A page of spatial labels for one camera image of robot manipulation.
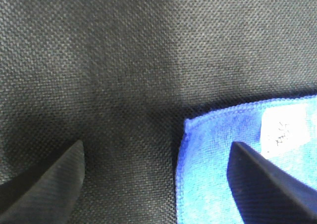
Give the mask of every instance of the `black fabric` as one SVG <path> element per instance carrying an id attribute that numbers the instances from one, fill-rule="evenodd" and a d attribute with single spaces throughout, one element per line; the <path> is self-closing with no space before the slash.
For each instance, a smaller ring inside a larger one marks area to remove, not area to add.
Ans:
<path id="1" fill-rule="evenodd" d="M 0 223 L 67 223 L 83 185 L 84 158 L 77 141 L 0 185 Z"/>
<path id="2" fill-rule="evenodd" d="M 0 182 L 82 139 L 69 223 L 175 223 L 183 120 L 317 91 L 317 0 L 0 0 Z"/>

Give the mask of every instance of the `tag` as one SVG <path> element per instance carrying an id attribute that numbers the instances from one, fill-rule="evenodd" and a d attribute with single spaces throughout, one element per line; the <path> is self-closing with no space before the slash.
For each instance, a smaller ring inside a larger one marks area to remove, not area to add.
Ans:
<path id="1" fill-rule="evenodd" d="M 306 105 L 268 108 L 262 115 L 261 154 L 266 159 L 279 156 L 310 141 Z"/>

